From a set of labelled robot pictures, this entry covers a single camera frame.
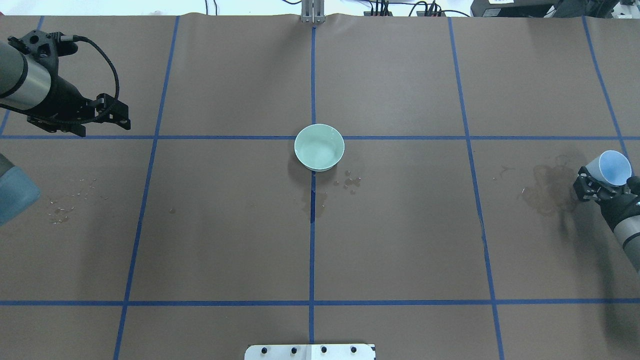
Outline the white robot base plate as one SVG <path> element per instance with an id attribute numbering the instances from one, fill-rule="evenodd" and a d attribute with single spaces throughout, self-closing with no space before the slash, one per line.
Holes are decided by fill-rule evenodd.
<path id="1" fill-rule="evenodd" d="M 374 344 L 256 344 L 247 347 L 245 360 L 375 360 Z"/>

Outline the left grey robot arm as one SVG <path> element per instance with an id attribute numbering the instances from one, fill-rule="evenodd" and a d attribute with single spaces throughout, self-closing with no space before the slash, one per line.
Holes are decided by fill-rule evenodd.
<path id="1" fill-rule="evenodd" d="M 77 52 L 78 43 L 93 47 L 105 59 L 113 79 L 114 95 L 83 96 L 59 73 L 59 59 Z M 117 70 L 105 51 L 91 39 L 60 32 L 34 30 L 22 38 L 1 43 L 1 107 L 26 116 L 28 123 L 48 133 L 86 136 L 86 125 L 109 123 L 131 129 L 129 109 L 121 102 Z"/>

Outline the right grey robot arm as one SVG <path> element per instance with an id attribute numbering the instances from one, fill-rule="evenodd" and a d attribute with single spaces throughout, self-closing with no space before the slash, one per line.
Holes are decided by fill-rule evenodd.
<path id="1" fill-rule="evenodd" d="M 621 186 L 596 179 L 581 166 L 573 183 L 581 202 L 594 201 L 599 212 L 629 259 L 635 273 L 640 273 L 640 179 L 631 176 Z"/>

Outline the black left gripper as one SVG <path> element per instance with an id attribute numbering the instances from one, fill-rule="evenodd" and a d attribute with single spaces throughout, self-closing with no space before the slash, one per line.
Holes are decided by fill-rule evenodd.
<path id="1" fill-rule="evenodd" d="M 71 133 L 86 137 L 86 124 L 109 123 L 131 129 L 128 105 L 102 93 L 96 99 L 84 97 L 67 80 L 56 76 L 43 102 L 26 111 L 26 121 L 48 133 Z"/>

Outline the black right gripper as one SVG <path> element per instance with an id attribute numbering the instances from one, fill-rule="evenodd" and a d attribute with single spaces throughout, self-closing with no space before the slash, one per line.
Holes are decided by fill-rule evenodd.
<path id="1" fill-rule="evenodd" d="M 622 186 L 611 186 L 596 179 L 586 167 L 580 167 L 573 190 L 580 202 L 595 201 L 610 230 L 622 221 L 640 214 L 640 178 L 629 177 Z"/>

